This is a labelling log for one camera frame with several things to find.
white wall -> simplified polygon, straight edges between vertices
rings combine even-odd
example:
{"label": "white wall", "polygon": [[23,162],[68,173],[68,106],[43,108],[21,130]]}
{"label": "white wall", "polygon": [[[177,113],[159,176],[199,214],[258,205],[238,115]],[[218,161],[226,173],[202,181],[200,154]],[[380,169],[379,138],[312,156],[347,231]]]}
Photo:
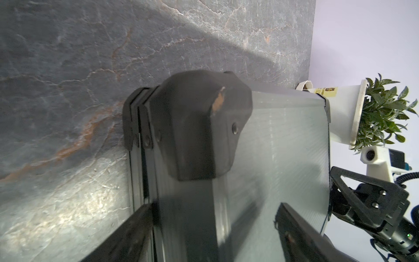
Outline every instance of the white wall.
{"label": "white wall", "polygon": [[[418,0],[317,0],[309,80],[315,88],[359,84],[381,73],[409,87],[407,100],[419,98]],[[419,171],[419,118],[409,114],[405,143],[389,147],[406,153]],[[347,145],[331,144],[331,163],[365,174],[366,166]],[[419,181],[407,182],[410,210],[419,205]],[[360,262],[382,261],[364,231],[333,217],[326,234],[336,248]]]}

black metal bracket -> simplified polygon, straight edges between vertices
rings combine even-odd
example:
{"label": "black metal bracket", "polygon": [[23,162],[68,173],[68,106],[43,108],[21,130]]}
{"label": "black metal bracket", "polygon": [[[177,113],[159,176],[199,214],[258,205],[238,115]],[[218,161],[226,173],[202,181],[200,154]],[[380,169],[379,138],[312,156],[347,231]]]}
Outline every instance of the black metal bracket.
{"label": "black metal bracket", "polygon": [[[359,220],[364,226],[369,227],[371,231],[383,227],[384,222],[387,222],[390,225],[398,225],[409,206],[409,201],[407,200],[409,193],[395,183],[361,175],[335,166],[332,167],[330,176],[347,201],[347,206],[356,213]],[[357,189],[357,196],[354,191],[345,184],[341,178],[342,176],[364,182],[367,185],[360,185]],[[373,195],[378,197],[376,199],[365,199],[362,201],[359,198],[359,195]],[[336,197],[337,194],[331,194],[331,201],[334,202],[334,208],[338,205]]]}

glass panel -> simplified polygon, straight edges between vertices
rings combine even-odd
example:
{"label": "glass panel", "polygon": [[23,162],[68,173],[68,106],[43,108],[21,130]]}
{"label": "glass panel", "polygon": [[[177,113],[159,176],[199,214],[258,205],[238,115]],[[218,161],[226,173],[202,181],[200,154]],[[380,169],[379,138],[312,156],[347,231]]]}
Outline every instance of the glass panel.
{"label": "glass panel", "polygon": [[318,232],[329,201],[324,100],[253,92],[253,113],[226,175],[235,261],[284,261],[274,218],[289,203]]}

white container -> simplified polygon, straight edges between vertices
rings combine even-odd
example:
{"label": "white container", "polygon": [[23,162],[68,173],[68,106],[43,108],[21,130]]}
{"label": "white container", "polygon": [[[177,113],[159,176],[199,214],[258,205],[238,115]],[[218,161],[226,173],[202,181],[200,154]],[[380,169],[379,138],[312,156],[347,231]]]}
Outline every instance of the white container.
{"label": "white container", "polygon": [[[368,159],[367,153],[373,151],[374,153],[370,156],[372,159]],[[362,148],[361,161],[367,164],[367,176],[381,179],[387,182],[394,183],[393,173],[403,174],[408,173],[409,170],[399,169],[391,166],[390,153],[388,148],[371,145]]]}
{"label": "white container", "polygon": [[306,87],[307,91],[321,94],[329,100],[330,140],[347,144],[352,149],[357,141],[367,81],[362,80],[359,86],[308,88],[306,85]]}
{"label": "white container", "polygon": [[304,81],[298,84],[296,90],[303,91],[305,89],[312,89],[312,88],[313,88],[313,84],[311,83],[311,81]]}

white plastic mount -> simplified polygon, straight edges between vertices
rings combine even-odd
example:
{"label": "white plastic mount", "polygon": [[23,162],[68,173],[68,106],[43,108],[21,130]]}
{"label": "white plastic mount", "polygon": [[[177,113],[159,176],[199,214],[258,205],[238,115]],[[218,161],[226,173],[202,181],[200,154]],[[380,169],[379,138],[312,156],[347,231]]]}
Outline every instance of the white plastic mount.
{"label": "white plastic mount", "polygon": [[394,183],[393,173],[401,174],[409,171],[391,166],[388,148],[372,145],[362,148],[361,161],[367,164],[367,176]]}

